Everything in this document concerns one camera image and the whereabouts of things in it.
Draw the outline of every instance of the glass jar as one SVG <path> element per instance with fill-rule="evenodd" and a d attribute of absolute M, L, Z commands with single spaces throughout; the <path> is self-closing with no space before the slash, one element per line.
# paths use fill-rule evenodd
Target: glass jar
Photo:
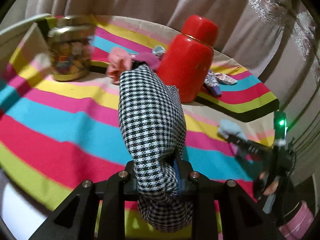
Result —
<path fill-rule="evenodd" d="M 70 81 L 89 72 L 95 28 L 87 16 L 67 16 L 57 20 L 57 27 L 48 33 L 55 80 Z"/>

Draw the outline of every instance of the purple cloth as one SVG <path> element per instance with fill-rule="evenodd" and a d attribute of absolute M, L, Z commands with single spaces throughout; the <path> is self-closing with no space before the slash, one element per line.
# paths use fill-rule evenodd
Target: purple cloth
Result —
<path fill-rule="evenodd" d="M 160 65 L 160 60 L 156 55 L 150 52 L 142 52 L 140 54 L 132 54 L 131 58 L 140 62 L 145 62 L 146 65 L 153 71 L 156 71 Z"/>
<path fill-rule="evenodd" d="M 222 96 L 218 80 L 212 70 L 209 70 L 205 77 L 204 84 L 207 90 L 214 96 Z"/>

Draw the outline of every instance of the black and white checkered cloth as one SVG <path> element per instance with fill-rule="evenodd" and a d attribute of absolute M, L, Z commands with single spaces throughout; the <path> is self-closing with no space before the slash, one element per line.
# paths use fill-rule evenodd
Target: black and white checkered cloth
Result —
<path fill-rule="evenodd" d="M 174 232 L 192 219 L 192 203 L 181 202 L 174 169 L 165 162 L 186 139 L 178 90 L 143 65 L 120 76 L 119 122 L 135 163 L 142 218 L 155 229 Z"/>

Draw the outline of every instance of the light blue cloth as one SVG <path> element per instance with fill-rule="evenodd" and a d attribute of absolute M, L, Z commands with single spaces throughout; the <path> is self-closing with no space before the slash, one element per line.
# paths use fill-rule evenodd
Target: light blue cloth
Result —
<path fill-rule="evenodd" d="M 225 140 L 227 140 L 229 138 L 230 134 L 238 136 L 239 138 L 241 138 L 245 141 L 247 140 L 247 137 L 245 136 L 241 127 L 239 125 L 237 125 L 236 123 L 234 123 L 230 120 L 226 120 L 226 119 L 222 119 L 220 121 L 217 133 L 220 137 L 224 138 Z M 237 148 L 236 155 L 239 155 L 241 158 L 245 159 L 245 157 L 247 156 L 247 152 L 244 150 L 241 150 L 237 146 L 236 146 L 236 148 Z"/>
<path fill-rule="evenodd" d="M 165 53 L 165 49 L 161 45 L 155 46 L 154 49 L 152 50 L 152 54 L 156 55 L 159 59 L 162 58 L 164 53 Z"/>

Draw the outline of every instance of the table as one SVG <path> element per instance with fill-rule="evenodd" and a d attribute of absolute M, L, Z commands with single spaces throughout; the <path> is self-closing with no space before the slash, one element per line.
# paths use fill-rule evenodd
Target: table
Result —
<path fill-rule="evenodd" d="M 92 64 L 106 67 L 114 46 L 128 52 L 167 48 L 177 31 L 126 17 L 92 17 L 97 25 Z M 50 75 L 48 48 L 33 25 L 12 55 L 0 79 L 0 163 L 7 175 L 31 197 L 54 210 L 85 179 L 108 179 L 131 160 L 118 123 L 119 88 L 101 73 L 73 82 Z M 217 136 L 221 119 L 236 122 L 248 139 L 271 145 L 276 97 L 235 60 L 215 51 L 215 72 L 232 75 L 235 86 L 221 86 L 223 96 L 205 90 L 183 105 L 187 123 L 185 159 L 210 179 L 236 180 L 252 196 L 252 180 L 261 163 L 234 157 Z M 185 239 L 188 226 L 161 233 L 143 221 L 137 204 L 125 204 L 126 235 L 153 239 Z"/>

